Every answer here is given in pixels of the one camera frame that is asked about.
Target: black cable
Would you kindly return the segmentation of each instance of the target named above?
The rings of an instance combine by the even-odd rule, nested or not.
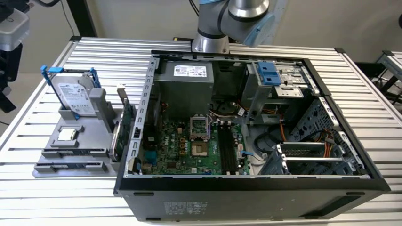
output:
[[[262,148],[258,146],[258,141],[260,141],[262,138],[265,138],[266,136],[269,136],[269,138],[272,139],[273,142],[276,142],[277,144],[281,143],[281,140],[278,140],[278,139],[273,136],[273,134],[272,134],[272,132],[273,132],[272,128],[273,128],[273,127],[276,127],[276,128],[280,127],[280,124],[270,126],[269,129],[268,129],[268,132],[264,132],[261,135],[258,135],[257,138],[254,139],[254,142],[253,142],[254,148],[256,148],[260,152],[268,153],[268,154],[272,154],[273,151],[274,151],[274,149],[273,149],[270,146],[269,146],[269,148],[270,148],[272,150],[265,150],[265,149],[262,149]]]
[[[33,0],[33,1],[35,1],[43,7],[54,7],[61,2],[61,0],[54,0],[50,3],[45,3],[41,0]]]
[[[197,12],[200,13],[201,11],[200,11],[200,9],[197,8],[197,5],[195,5],[194,1],[190,0],[190,2],[191,2],[191,5],[195,7]]]
[[[197,8],[197,6],[195,6],[195,4],[194,4],[194,1],[193,1],[193,0],[189,0],[189,2],[190,2],[190,5],[191,5],[191,7],[193,7],[193,10],[194,10],[197,16],[200,16],[200,9]]]
[[[262,161],[262,162],[265,162],[265,160],[262,159],[258,159],[254,155],[248,155],[248,156],[252,156],[252,157],[254,157],[258,161]]]
[[[74,27],[71,26],[70,20],[69,20],[69,18],[67,18],[67,14],[66,14],[66,10],[65,10],[65,4],[63,4],[63,1],[62,1],[62,8],[63,8],[65,17],[66,17],[66,20],[67,20],[67,23],[69,23],[71,32],[73,32],[73,34],[74,34],[74,36],[75,36],[75,33],[74,33]]]
[[[7,125],[7,126],[10,126],[10,124],[9,124],[9,123],[6,123],[6,122],[3,122],[3,121],[0,121],[0,124],[5,124],[5,125]]]
[[[305,142],[308,141],[309,139],[313,139],[313,136],[317,134],[317,133],[321,133],[324,132],[322,130],[317,130],[314,133],[312,133],[310,135],[308,135],[302,140],[301,142]]]

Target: power supply label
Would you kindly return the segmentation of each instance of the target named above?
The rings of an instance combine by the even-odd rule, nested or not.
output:
[[[167,215],[204,215],[208,211],[209,202],[165,202]]]
[[[206,66],[191,66],[191,65],[177,65],[174,76],[183,77],[208,77],[208,67]]]
[[[70,109],[79,115],[94,116],[95,110],[86,87],[77,83],[59,83],[58,86]]]

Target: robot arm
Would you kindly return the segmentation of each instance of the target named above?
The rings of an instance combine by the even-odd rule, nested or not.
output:
[[[0,1],[0,109],[9,113],[17,106],[9,100],[9,82],[18,79],[23,39],[30,33],[27,0]]]
[[[246,46],[258,46],[276,21],[269,0],[201,0],[194,52],[229,53],[229,36]]]

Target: wire bundle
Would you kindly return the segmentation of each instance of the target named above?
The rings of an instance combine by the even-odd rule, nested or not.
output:
[[[334,138],[334,134],[330,130],[324,129],[324,131],[328,133],[328,138],[333,139]],[[325,141],[325,158],[329,158],[332,155],[332,150],[333,150],[334,144],[330,144],[328,141]]]

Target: aluminum slotted table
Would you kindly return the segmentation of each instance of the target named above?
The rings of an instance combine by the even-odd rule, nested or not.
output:
[[[190,51],[190,42],[82,38],[71,41],[54,66],[99,71],[107,100],[122,108],[117,85],[126,84],[139,102],[150,51]],[[309,58],[329,87],[353,130],[392,187],[392,192],[332,220],[167,222],[170,225],[402,225],[402,116],[349,56],[333,48],[232,45],[233,54]],[[42,81],[0,138],[0,225],[121,225],[137,221],[122,198],[114,197],[115,177],[35,178],[34,164],[59,121],[61,107]]]

